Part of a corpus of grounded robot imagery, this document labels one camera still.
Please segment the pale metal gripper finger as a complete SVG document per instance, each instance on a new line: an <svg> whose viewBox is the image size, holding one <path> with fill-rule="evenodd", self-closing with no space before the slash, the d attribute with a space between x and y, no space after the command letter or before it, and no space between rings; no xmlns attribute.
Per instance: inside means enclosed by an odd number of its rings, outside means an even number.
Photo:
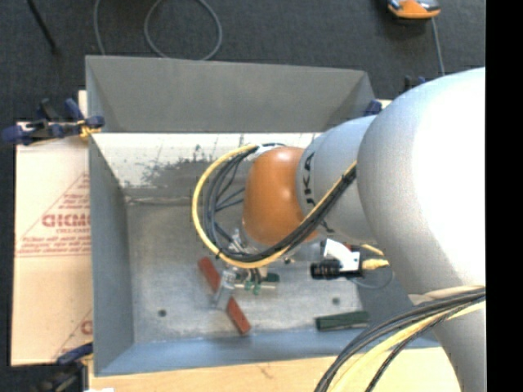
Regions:
<svg viewBox="0 0 523 392"><path fill-rule="evenodd" d="M227 304L231 296L231 272L224 270L221 274L220 282L215 291L212 303L213 304Z"/></svg>
<svg viewBox="0 0 523 392"><path fill-rule="evenodd" d="M236 273L234 271L223 271L220 282L215 292L215 306L226 308L232 293L235 290Z"/></svg>

